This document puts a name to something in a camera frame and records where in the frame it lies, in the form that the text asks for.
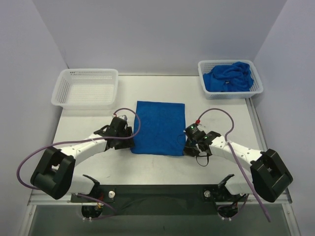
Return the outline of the white basket with towels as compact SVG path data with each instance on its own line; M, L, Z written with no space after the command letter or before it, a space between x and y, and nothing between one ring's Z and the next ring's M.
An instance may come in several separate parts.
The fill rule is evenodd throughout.
M215 66L218 65L232 65L235 62L243 62L250 66L251 78L253 79L253 85L250 91L243 92L210 92L206 90L203 75L209 73ZM216 99L246 99L251 98L256 94L263 92L263 85L257 69L252 61L246 59L220 59L220 60L202 60L198 63L198 73L200 78L201 87L205 94L205 98L208 100Z

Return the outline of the crumpled blue towels pile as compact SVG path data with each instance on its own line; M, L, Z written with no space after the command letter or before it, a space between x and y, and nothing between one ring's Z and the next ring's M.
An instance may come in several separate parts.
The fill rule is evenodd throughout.
M250 65L240 61L213 67L203 80L209 92L248 92L254 83Z

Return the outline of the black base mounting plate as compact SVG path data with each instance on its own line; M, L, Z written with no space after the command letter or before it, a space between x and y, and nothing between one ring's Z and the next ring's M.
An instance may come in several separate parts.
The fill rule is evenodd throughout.
M221 213L231 217L246 201L222 184L210 185L100 185L93 193L72 194L71 203L82 204L84 217L200 216Z

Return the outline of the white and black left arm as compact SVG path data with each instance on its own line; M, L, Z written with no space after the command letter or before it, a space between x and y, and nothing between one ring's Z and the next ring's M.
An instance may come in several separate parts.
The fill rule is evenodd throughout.
M100 183L89 175L75 175L74 168L88 158L111 148L125 149L134 146L132 127L125 115L113 117L110 125L95 131L89 142L62 148L45 149L32 177L31 184L58 200L67 193L95 196Z

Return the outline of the blue towel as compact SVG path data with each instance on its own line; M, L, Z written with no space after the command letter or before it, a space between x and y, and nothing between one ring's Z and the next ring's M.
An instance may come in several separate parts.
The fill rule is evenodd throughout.
M185 104L137 101L136 113L132 153L183 156Z

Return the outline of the empty white plastic basket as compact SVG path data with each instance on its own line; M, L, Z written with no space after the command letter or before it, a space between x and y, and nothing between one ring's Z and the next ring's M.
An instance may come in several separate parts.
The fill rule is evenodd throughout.
M110 110L118 81L116 69L65 69L57 78L51 103L68 110Z

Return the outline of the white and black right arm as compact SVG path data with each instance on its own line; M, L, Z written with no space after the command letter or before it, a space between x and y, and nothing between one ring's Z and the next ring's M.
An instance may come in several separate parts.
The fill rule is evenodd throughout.
M287 166L273 149L261 151L239 145L226 140L223 135L215 131L206 133L205 128L196 123L188 126L184 133L187 137L184 154L214 155L240 163L243 170L251 173L246 177L251 181L255 192L267 202L275 202L293 182Z

